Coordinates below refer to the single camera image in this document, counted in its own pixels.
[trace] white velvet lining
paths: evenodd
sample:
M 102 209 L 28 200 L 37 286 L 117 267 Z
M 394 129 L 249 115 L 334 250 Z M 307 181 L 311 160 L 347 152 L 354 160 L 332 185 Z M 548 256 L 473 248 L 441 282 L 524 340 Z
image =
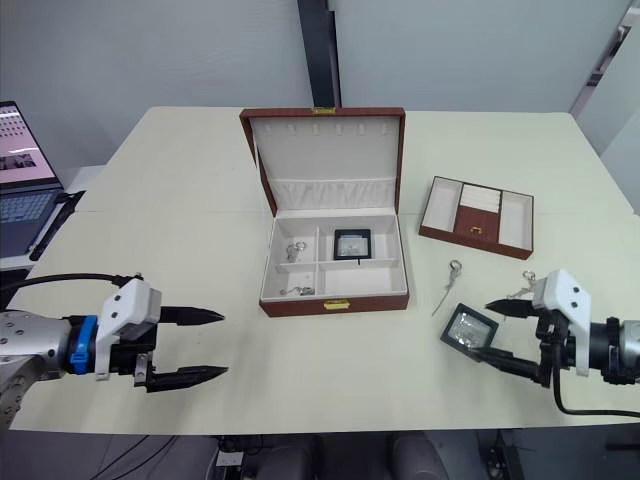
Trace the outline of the white velvet lining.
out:
M 395 204 L 398 117 L 251 120 L 279 210 Z
M 465 185 L 462 187 L 460 205 L 498 213 L 500 210 L 500 191 L 475 185 Z
M 396 179 L 274 180 L 271 191 L 280 210 L 375 208 L 393 205 Z
M 533 248 L 533 198 L 513 192 L 502 192 L 499 242 L 503 245 Z
M 333 260 L 336 229 L 371 229 L 372 259 Z M 307 248 L 295 263 L 287 262 L 289 244 L 304 241 Z M 280 295 L 280 290 L 312 287 L 314 295 Z M 268 302 L 349 296 L 398 295 L 407 292 L 397 217 L 277 217 L 271 240 L 261 299 Z
M 473 187 L 465 195 L 468 187 Z M 498 212 L 498 190 L 466 185 L 462 182 L 436 177 L 431 187 L 429 204 L 422 225 L 452 232 L 458 204 Z M 533 249 L 533 197 L 513 192 L 502 192 L 500 230 L 498 242 L 502 245 Z
M 453 232 L 461 192 L 462 182 L 434 178 L 422 224 L 426 227 Z

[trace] gold latch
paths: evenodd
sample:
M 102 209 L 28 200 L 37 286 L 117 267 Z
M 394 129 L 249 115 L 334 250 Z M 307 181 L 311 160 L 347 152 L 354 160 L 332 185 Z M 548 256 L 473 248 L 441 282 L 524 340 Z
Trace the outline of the gold latch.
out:
M 336 107 L 313 107 L 311 111 L 314 115 L 335 115 Z
M 348 310 L 351 304 L 349 300 L 327 300 L 324 302 L 325 310 Z

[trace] white wall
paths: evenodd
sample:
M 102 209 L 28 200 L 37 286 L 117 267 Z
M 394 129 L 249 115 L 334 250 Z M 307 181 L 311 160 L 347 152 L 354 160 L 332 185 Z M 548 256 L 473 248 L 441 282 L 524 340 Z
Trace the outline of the white wall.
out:
M 0 0 L 0 98 L 57 170 L 154 105 L 313 104 L 296 0 Z
M 342 103 L 568 112 L 630 0 L 334 0 Z
M 596 152 L 602 154 L 638 111 L 640 25 L 636 22 L 577 121 Z
M 637 215 L 640 215 L 640 109 L 600 156 Z

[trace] laptop keyboard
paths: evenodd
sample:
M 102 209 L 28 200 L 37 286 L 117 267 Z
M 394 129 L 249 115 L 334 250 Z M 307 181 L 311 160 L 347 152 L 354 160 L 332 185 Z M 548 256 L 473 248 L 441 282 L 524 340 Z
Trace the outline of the laptop keyboard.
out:
M 42 215 L 53 193 L 3 198 L 0 201 L 0 223 L 26 222 Z

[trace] earring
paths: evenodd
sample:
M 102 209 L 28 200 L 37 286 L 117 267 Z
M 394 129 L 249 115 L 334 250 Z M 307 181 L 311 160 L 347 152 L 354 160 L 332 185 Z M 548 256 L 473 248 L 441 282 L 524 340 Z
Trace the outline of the earring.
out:
M 293 287 L 291 290 L 283 288 L 280 290 L 280 295 L 288 295 L 291 292 L 296 292 L 300 296 L 315 295 L 316 293 L 315 289 L 312 287 Z
M 287 247 L 287 262 L 294 263 L 305 248 L 307 248 L 306 242 L 290 243 Z

